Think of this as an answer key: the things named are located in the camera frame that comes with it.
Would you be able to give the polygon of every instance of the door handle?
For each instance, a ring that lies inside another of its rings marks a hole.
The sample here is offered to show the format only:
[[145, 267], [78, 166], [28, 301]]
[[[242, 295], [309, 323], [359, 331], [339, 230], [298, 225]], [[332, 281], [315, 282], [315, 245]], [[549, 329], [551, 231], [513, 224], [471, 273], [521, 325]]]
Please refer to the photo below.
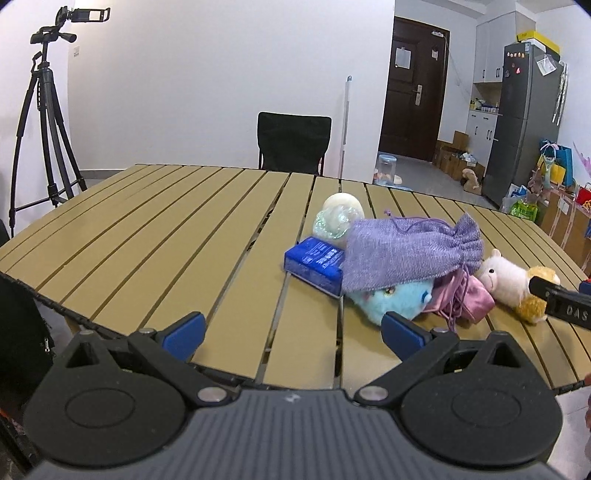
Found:
[[419, 106], [421, 104], [421, 95], [423, 94], [423, 86], [417, 85], [417, 89], [413, 90], [413, 93], [417, 94], [417, 97], [414, 99], [414, 104]]

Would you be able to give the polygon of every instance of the black chair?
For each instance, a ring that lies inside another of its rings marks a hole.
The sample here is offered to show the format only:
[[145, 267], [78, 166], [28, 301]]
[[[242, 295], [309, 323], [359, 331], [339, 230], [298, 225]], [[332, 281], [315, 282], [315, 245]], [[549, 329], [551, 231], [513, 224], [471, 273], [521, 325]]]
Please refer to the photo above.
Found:
[[259, 169], [322, 176], [331, 123], [328, 116], [259, 113]]

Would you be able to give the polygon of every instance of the black bag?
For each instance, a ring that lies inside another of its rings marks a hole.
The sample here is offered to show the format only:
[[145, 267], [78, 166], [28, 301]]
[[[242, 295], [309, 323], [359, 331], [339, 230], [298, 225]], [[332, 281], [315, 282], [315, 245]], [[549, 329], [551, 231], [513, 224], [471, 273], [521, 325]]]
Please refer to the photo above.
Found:
[[[8, 241], [0, 221], [0, 245]], [[53, 364], [53, 340], [32, 295], [0, 277], [0, 408], [22, 423], [22, 407]]]

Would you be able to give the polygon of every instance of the stuffed animal on floor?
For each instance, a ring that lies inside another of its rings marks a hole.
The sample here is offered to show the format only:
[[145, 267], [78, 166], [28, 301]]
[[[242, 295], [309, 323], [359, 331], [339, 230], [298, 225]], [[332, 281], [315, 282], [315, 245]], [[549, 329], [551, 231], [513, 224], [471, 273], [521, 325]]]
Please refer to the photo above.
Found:
[[347, 296], [363, 310], [370, 322], [380, 326], [386, 312], [396, 312], [408, 320], [421, 313], [431, 301], [433, 279], [403, 283], [374, 291], [352, 291]]
[[464, 184], [464, 191], [480, 195], [480, 193], [482, 192], [482, 187], [478, 183], [478, 178], [476, 177], [474, 170], [472, 170], [471, 168], [464, 168], [462, 170], [462, 177], [466, 179], [466, 183]]
[[497, 249], [484, 260], [476, 273], [478, 280], [501, 303], [515, 310], [520, 318], [529, 323], [546, 320], [546, 302], [530, 293], [531, 277], [541, 277], [560, 285], [556, 272], [547, 267], [532, 267], [525, 270], [501, 256]]

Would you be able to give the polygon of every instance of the green bag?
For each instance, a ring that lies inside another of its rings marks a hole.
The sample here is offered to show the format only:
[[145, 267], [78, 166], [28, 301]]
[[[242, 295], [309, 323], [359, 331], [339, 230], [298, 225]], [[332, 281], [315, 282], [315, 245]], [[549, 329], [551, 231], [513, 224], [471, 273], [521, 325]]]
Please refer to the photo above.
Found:
[[525, 203], [523, 200], [518, 200], [511, 207], [509, 215], [519, 218], [525, 218], [535, 222], [535, 217], [538, 215], [538, 206], [530, 203]]

